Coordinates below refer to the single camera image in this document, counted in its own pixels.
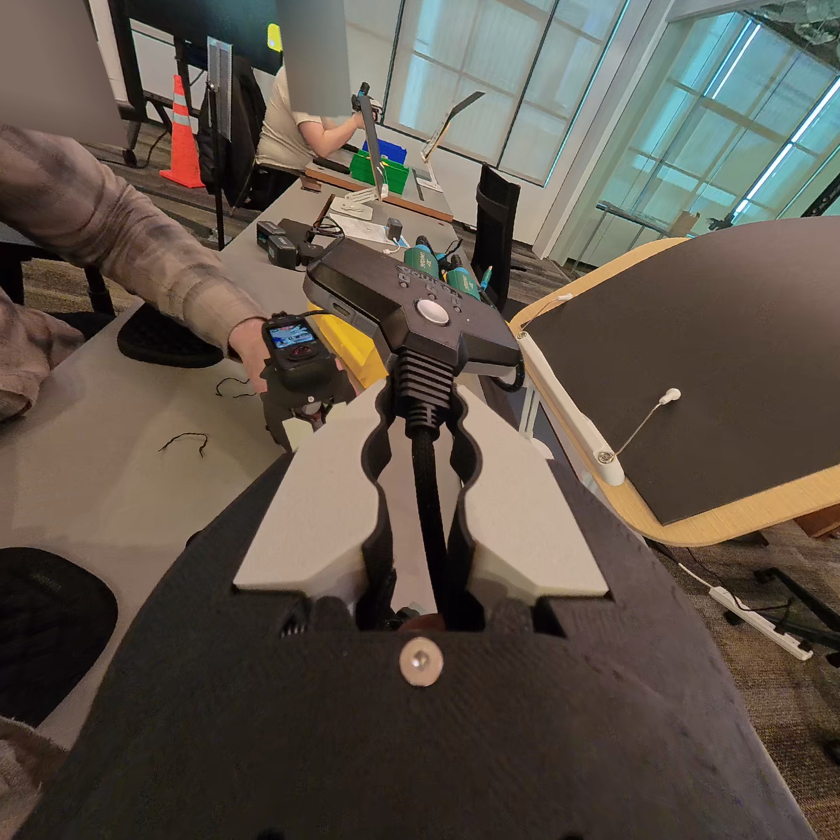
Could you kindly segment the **black box device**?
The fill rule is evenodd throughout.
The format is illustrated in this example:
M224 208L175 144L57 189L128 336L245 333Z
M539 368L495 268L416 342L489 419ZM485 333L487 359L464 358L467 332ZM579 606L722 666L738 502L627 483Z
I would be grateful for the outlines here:
M296 270L317 259L322 247L313 244L314 232L310 225L282 219L280 223L267 220L256 222L256 243L268 255L273 266Z

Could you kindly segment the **white power strip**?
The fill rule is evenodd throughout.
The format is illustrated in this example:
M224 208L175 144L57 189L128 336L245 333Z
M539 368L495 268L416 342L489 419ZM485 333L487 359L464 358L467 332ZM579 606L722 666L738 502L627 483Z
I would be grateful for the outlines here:
M708 594L714 602L724 608L724 616L728 620L735 620L736 623L745 623L751 626L763 637L800 662L806 662L813 657L813 651L807 646L803 646L802 640L790 633L779 633L769 618L758 612L743 608L740 601L728 590L720 586L713 586L709 589Z

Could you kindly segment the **black round pad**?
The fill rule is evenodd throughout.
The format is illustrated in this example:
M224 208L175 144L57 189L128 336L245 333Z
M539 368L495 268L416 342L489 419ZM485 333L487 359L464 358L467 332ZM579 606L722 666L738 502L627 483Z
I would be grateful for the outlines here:
M36 728L80 683L119 616L111 589L51 552L1 549L1 715Z

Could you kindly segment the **person's left hand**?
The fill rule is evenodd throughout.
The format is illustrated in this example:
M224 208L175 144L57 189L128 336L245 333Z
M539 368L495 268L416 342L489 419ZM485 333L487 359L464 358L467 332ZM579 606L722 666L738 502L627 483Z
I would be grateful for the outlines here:
M229 334L228 348L231 358L238 358L251 382L255 393L267 391L262 373L269 358L263 337L264 318L249 318L238 324Z

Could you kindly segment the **black office chair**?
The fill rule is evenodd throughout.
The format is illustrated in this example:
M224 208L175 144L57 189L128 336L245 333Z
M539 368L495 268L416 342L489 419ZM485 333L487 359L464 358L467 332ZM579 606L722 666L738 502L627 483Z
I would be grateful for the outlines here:
M485 294L499 311L508 301L511 252L520 185L507 181L487 163L476 188L476 239L470 264Z
M266 103L247 59L233 56L230 99L230 140L220 139L221 186L227 203L241 207L246 200L256 159L259 132L266 115ZM209 193L214 191L214 142L208 96L197 118L196 144L200 175Z

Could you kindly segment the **black monitor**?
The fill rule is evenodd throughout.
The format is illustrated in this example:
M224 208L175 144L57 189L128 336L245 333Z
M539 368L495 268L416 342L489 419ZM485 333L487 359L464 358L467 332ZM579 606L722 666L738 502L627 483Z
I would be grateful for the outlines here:
M127 1L128 17L175 38L206 47L212 38L231 46L234 58L271 76L281 54L270 48L269 26L277 22L274 1Z

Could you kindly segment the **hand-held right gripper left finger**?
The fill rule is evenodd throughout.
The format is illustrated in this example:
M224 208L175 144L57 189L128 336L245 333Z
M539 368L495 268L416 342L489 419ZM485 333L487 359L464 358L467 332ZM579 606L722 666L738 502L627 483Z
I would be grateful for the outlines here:
M299 445L236 588L337 596L356 612L389 610L393 536L378 478L391 460L393 419L391 387L372 385Z

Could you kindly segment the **person's left forearm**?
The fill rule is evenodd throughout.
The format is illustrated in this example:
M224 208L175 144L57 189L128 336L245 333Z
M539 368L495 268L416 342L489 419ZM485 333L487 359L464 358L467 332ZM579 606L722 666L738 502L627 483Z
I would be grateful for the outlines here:
M1 216L42 249L98 268L229 358L231 331L266 319L216 253L69 138L2 123Z

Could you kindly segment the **person's torso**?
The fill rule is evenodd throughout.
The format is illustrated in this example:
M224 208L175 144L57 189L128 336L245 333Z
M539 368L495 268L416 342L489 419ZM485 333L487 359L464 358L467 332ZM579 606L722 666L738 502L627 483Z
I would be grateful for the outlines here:
M58 364L86 341L53 316L18 305L1 292L1 421L25 414Z

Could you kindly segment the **black hdmi switch box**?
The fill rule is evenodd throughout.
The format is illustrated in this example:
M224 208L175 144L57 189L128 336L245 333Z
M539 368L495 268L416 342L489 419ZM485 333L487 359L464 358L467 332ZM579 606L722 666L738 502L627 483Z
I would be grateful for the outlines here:
M522 359L498 310L350 238L309 264L303 290L373 340L409 438L438 437L462 371L504 376Z

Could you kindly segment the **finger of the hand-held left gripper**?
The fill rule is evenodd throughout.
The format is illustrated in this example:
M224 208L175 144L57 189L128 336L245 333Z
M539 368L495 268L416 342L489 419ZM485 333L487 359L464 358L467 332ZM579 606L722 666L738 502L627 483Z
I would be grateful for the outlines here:
M292 416L281 422L280 446L285 452L295 453L300 445L323 425L322 414Z

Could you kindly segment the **white board holder bar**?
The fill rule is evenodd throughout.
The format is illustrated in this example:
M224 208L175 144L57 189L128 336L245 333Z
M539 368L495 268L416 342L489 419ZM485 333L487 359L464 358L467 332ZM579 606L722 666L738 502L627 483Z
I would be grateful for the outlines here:
M523 329L517 332L516 338L524 363L528 399L538 399L549 419L562 426L565 436L599 484L604 487L623 485L626 476L618 456L564 389L536 341Z

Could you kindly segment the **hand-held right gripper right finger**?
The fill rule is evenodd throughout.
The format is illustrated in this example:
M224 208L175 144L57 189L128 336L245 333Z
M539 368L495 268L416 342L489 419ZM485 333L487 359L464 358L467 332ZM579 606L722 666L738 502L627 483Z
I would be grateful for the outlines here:
M485 615L507 599L603 598L609 586L545 457L472 391L452 395L461 482L449 571Z

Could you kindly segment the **black board with wooden edge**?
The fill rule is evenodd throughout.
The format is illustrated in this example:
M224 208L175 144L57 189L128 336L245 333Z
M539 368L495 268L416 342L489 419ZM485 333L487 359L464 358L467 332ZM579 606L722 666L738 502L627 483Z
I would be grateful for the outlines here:
M838 216L639 246L511 319L625 472L627 526L684 547L838 504Z

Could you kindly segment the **yellow plastic bin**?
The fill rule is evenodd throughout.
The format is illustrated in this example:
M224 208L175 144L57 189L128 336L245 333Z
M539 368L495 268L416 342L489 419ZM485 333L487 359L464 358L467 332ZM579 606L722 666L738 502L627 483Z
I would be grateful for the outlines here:
M323 341L337 357L355 394L386 379L389 374L373 339L341 318L329 313L319 314L320 311L319 306L310 303L307 315L315 318Z

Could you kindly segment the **green plastic bin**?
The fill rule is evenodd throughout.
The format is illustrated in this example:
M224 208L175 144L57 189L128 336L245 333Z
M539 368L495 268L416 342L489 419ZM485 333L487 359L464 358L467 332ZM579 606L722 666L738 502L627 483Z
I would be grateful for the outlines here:
M389 194L402 195L409 170L406 167L407 149L388 141L378 143L374 159L369 144L353 154L350 175L356 181L386 187Z

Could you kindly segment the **small orange cone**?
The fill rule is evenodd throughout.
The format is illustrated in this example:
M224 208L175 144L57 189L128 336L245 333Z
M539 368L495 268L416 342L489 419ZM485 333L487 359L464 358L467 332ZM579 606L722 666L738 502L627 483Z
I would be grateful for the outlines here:
M171 164L160 171L161 177L177 185L197 189L204 186L191 118L186 105L182 78L173 76Z

